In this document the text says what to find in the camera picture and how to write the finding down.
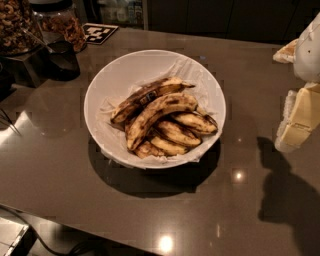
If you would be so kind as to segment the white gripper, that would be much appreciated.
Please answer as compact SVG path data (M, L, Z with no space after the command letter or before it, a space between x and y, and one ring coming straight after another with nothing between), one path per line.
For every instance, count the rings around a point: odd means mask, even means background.
M320 81L320 13L300 37L279 49L273 60L292 63L297 77L306 82ZM275 147L281 152L299 149L320 124L320 84L306 83L286 96L283 120L276 133Z

